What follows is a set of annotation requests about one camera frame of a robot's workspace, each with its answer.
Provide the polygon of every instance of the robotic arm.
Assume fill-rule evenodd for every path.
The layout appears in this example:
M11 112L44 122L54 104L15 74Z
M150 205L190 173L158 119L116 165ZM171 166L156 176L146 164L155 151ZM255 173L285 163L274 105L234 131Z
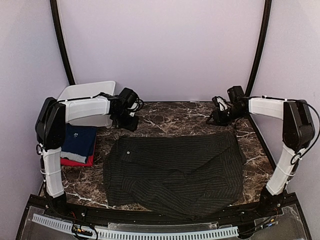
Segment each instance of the robotic arm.
M119 95L101 92L96 96L57 101L45 100L35 125L37 153L41 155L41 171L46 192L52 198L65 195L61 178L60 153L66 136L66 123L89 116L110 115L118 128L135 131L139 118L134 116L143 102L131 89L124 88Z
M300 157L306 152L315 136L315 128L308 104L305 100L288 100L272 97L245 97L241 86L228 89L232 105L219 96L212 100L217 107L209 124L226 126L247 114L280 119L282 128L282 154L276 169L266 185L270 196L281 194L294 176Z

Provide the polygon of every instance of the folded clothing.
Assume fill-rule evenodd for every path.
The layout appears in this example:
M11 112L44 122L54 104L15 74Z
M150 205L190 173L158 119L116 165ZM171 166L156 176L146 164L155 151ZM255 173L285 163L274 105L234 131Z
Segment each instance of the folded clothing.
M108 203L139 203L179 219L205 217L238 200L244 163L230 132L122 137L104 161Z
M80 164L87 164L89 157L93 158L96 136L96 127L67 124L65 141L60 154L61 158Z

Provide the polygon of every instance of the black metal pole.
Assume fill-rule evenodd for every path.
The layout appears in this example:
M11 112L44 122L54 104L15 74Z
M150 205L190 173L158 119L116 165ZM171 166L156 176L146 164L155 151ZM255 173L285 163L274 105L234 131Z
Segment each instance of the black metal pole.
M62 33L57 0L50 0L50 5L51 5L51 12L52 12L53 24L54 24L54 29L55 29L55 35L56 35L56 39L58 41L65 74L68 78L69 84L75 85L76 83L75 83L74 76L72 74L72 70L71 70L71 66L70 66L70 62L69 62L69 58L68 58L68 54L67 54L67 49L66 49L66 45L65 45L65 41L64 41L64 36Z
M265 45L266 35L267 35L268 23L269 23L270 12L271 12L271 3L272 3L272 0L265 0L265 3L264 3L264 11L263 11L258 45L256 47L255 57L254 57L249 81L245 89L245 95L247 97L251 95L251 92L257 77L258 68L259 68L262 52Z

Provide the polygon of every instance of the navy blue folded shirt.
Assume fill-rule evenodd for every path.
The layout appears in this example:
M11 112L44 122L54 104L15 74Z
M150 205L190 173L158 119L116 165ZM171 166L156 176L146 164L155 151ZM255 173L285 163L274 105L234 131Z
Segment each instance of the navy blue folded shirt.
M86 164L88 157L94 153L96 136L96 127L67 124L61 158Z

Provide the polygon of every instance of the white perforated strip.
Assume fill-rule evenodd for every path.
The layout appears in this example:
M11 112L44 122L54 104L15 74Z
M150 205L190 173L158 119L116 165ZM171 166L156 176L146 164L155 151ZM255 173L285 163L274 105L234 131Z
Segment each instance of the white perforated strip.
M57 231L72 234L72 223L69 221L52 219L43 215L34 214L33 222ZM96 227L99 240L218 240L238 236L238 227L228 227L208 231L181 232L181 233L144 233L113 231Z

